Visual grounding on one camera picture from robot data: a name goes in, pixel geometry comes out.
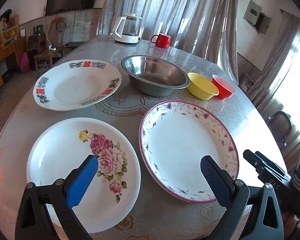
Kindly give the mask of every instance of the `chair backrest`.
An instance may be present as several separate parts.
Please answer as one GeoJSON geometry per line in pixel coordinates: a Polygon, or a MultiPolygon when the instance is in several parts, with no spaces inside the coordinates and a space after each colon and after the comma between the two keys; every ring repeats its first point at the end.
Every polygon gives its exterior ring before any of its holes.
{"type": "Polygon", "coordinates": [[[291,132],[290,116],[283,111],[276,112],[270,118],[268,125],[277,140],[283,140],[291,132]]]}
{"type": "Polygon", "coordinates": [[[62,48],[65,27],[66,19],[63,17],[54,18],[50,24],[48,39],[56,48],[62,48]]]}

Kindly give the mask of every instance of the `stainless steel basin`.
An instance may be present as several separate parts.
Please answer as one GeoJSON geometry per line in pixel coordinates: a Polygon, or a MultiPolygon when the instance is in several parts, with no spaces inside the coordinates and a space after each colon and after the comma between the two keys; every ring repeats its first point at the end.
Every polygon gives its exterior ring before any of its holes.
{"type": "Polygon", "coordinates": [[[131,84],[150,96],[164,97],[190,84],[182,69],[163,59],[135,55],[124,58],[121,66],[128,73],[131,84]]]}

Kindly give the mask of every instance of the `tiled floor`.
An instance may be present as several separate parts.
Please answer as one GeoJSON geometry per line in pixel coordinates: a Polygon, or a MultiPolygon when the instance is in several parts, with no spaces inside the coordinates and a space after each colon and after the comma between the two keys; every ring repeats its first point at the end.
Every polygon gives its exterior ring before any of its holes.
{"type": "Polygon", "coordinates": [[[35,71],[15,73],[14,77],[0,88],[0,132],[10,114],[25,93],[36,82],[35,71]]]}

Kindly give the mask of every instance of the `pink rose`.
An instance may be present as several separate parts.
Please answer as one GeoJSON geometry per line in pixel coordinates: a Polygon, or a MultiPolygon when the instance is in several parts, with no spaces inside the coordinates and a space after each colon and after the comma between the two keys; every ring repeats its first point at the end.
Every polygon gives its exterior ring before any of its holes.
{"type": "Polygon", "coordinates": [[[106,176],[112,176],[122,169],[123,158],[117,148],[103,148],[98,160],[100,171],[106,176]]]}
{"type": "Polygon", "coordinates": [[[121,192],[121,185],[120,182],[114,181],[109,185],[110,190],[115,193],[115,194],[119,194],[121,192]]]}
{"type": "Polygon", "coordinates": [[[90,141],[90,148],[93,153],[101,151],[103,148],[108,148],[110,146],[110,140],[106,139],[103,134],[97,134],[90,141]]]}

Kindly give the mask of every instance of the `white kettle base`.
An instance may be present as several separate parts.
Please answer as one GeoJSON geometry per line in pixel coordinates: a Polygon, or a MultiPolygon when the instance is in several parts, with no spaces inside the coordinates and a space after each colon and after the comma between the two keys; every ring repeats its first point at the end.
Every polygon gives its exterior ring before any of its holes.
{"type": "Polygon", "coordinates": [[[134,44],[139,42],[139,36],[122,35],[121,38],[114,37],[114,40],[122,43],[134,44]]]}

